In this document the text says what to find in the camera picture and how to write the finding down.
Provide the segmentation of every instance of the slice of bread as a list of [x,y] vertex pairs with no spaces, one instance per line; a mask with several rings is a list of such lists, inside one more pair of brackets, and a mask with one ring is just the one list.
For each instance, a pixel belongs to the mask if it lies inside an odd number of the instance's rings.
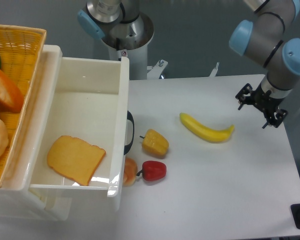
[[47,164],[58,174],[88,186],[106,151],[72,136],[59,137],[50,148]]

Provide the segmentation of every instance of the red bell pepper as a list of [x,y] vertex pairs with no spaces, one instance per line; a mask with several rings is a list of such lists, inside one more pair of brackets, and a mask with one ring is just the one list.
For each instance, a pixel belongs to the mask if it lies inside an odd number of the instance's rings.
[[142,177],[146,181],[156,181],[166,176],[167,166],[160,161],[145,161],[142,164],[142,170],[136,175]]

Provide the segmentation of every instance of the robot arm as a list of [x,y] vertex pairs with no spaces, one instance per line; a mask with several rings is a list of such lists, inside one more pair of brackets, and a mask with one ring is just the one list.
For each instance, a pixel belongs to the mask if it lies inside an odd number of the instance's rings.
[[268,72],[256,90],[246,84],[235,96],[240,103],[263,112],[267,125],[278,127],[288,112],[279,104],[300,79],[300,39],[281,40],[300,11],[300,0],[244,0],[258,19],[242,21],[234,30],[229,46],[263,66]]
[[117,50],[134,50],[154,34],[152,21],[139,10],[139,0],[89,0],[77,14],[82,28]]

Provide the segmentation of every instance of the toy banana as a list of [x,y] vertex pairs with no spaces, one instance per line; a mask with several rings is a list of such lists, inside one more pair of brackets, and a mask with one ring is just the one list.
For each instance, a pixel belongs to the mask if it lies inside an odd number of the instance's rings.
[[180,120],[192,133],[211,143],[220,143],[228,140],[235,129],[235,126],[231,125],[223,130],[214,130],[202,125],[186,113],[180,113]]

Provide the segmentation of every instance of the yellow basket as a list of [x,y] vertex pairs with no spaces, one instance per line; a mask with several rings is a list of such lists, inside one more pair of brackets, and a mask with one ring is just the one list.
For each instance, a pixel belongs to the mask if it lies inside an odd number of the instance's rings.
[[17,84],[24,95],[20,113],[0,112],[0,119],[7,127],[9,138],[8,147],[0,157],[0,187],[16,152],[16,143],[46,35],[47,31],[44,29],[0,25],[1,70]]

